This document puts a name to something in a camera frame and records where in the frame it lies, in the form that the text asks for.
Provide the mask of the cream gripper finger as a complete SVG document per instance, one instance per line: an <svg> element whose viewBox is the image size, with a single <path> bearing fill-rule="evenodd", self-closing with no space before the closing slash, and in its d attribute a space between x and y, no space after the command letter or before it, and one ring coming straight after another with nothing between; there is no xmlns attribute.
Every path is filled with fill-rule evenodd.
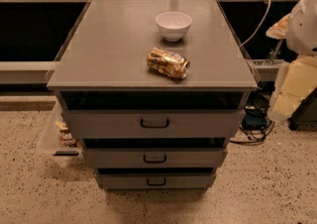
<svg viewBox="0 0 317 224"><path fill-rule="evenodd" d="M284 64L277 73L268 118L273 122L286 121L316 87L316 56L301 56L292 63Z"/></svg>
<svg viewBox="0 0 317 224"><path fill-rule="evenodd" d="M285 39L288 29L288 20L289 14L285 15L278 22L269 27L265 34L272 39Z"/></svg>

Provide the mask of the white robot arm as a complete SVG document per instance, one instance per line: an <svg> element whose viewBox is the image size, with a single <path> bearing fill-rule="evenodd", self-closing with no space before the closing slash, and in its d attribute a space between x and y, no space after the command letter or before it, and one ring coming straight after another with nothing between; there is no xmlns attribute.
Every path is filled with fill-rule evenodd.
<svg viewBox="0 0 317 224"><path fill-rule="evenodd" d="M284 39L287 48L298 54L279 68L269 101L268 118L284 122L317 87L317 0L299 0L266 35Z"/></svg>

